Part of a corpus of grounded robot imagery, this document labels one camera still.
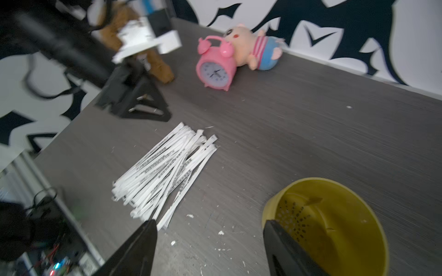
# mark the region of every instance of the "yellow bowl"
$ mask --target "yellow bowl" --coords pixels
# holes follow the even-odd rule
[[[389,250],[373,210],[349,188],[304,178],[273,196],[262,226],[274,219],[330,276],[386,276]]]

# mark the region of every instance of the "black and white wall mural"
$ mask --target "black and white wall mural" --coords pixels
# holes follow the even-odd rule
[[[441,0],[172,0],[221,32],[239,23],[287,51],[442,95]]]
[[[0,60],[0,170],[22,150],[40,152],[95,98],[99,89],[89,83],[64,75],[65,68],[34,53],[35,68],[29,76],[33,87],[45,96],[31,94],[23,85],[28,72],[28,55],[20,54]]]

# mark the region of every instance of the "brown teddy bear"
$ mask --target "brown teddy bear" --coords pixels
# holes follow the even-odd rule
[[[104,20],[105,15],[105,5],[103,5],[98,22],[101,24]],[[129,6],[125,5],[124,1],[117,1],[113,3],[113,17],[109,25],[100,30],[101,41],[104,45],[111,48],[114,51],[118,51],[123,45],[121,40],[118,38],[118,31],[123,28],[130,20],[137,20],[139,15],[131,9]],[[162,83],[169,83],[174,79],[172,70],[169,65],[167,65],[156,52],[155,49],[148,49],[139,52],[138,55],[146,55],[147,61],[150,63],[151,68],[149,73],[154,75]]]

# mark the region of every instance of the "stuffed animal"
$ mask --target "stuffed animal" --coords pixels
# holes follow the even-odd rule
[[[279,43],[284,39],[266,36],[264,30],[255,35],[243,24],[228,29],[224,39],[235,48],[233,57],[236,65],[248,64],[251,70],[270,70],[282,55]]]
[[[104,45],[111,48],[115,52],[120,49],[123,45],[121,40],[118,38],[118,31],[123,28],[130,20],[137,20],[139,15],[126,5],[127,1],[116,1],[113,3],[113,17],[112,21],[105,28],[100,30],[101,41]],[[103,5],[98,23],[104,21],[105,15],[105,5]],[[143,58],[146,56],[147,61],[150,63],[151,68],[149,73],[154,75],[162,83],[169,83],[174,79],[172,70],[169,65],[167,65],[161,58],[161,56],[156,52],[155,49],[148,49],[136,54]]]

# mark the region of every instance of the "desk surface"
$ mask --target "desk surface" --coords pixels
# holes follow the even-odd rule
[[[175,25],[183,47],[165,60],[176,80],[159,86],[169,122],[88,106],[36,159],[104,258],[141,224],[111,200],[112,181],[183,121],[213,126],[205,134],[220,148],[160,231],[153,275],[268,275],[262,210],[305,177],[338,181],[373,208],[391,275],[442,271],[441,101],[288,54],[268,72],[239,68],[227,93],[207,89],[196,47],[214,32]]]

